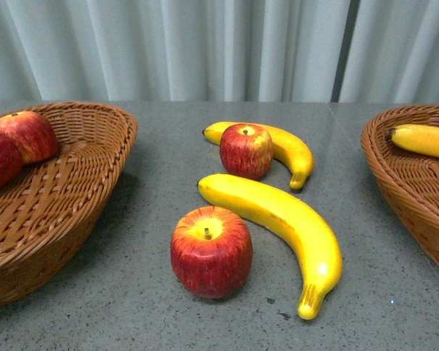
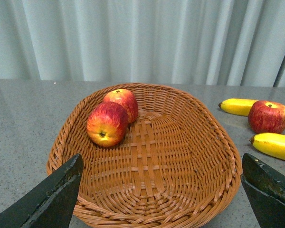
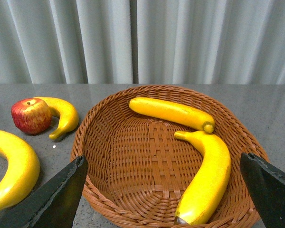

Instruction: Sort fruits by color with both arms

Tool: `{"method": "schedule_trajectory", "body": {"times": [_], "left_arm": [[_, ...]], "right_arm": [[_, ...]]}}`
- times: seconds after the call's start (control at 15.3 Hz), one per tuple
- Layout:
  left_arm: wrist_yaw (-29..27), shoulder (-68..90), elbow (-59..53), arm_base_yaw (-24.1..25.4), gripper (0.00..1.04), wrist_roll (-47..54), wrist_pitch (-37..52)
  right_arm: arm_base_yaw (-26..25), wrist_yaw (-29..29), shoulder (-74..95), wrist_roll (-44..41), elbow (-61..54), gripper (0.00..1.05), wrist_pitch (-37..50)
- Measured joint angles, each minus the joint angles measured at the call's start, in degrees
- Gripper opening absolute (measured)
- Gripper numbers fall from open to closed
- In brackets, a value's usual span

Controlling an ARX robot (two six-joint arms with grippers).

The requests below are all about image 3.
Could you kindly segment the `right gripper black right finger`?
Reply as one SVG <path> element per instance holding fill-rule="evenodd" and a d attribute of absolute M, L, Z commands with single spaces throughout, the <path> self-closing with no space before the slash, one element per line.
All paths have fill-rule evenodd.
<path fill-rule="evenodd" d="M 265 227 L 285 228 L 285 172 L 253 153 L 242 153 L 240 172 Z"/>

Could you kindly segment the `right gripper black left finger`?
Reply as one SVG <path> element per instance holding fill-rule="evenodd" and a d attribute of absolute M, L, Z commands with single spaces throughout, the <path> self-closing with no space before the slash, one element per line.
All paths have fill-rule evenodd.
<path fill-rule="evenodd" d="M 71 228 L 88 162 L 76 157 L 47 183 L 0 218 L 0 228 Z"/>

